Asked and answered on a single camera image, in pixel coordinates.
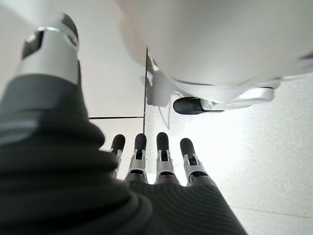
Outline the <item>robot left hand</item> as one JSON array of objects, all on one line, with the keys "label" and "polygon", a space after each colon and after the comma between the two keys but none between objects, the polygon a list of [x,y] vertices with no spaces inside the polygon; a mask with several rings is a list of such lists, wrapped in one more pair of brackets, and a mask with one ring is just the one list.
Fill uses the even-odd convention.
[{"label": "robot left hand", "polygon": [[112,150],[90,123],[81,88],[79,38],[67,14],[38,28],[0,103],[0,232],[3,235],[244,235],[190,139],[180,141],[188,183],[157,136],[156,182],[147,182],[146,137],[116,178],[124,144]]}]

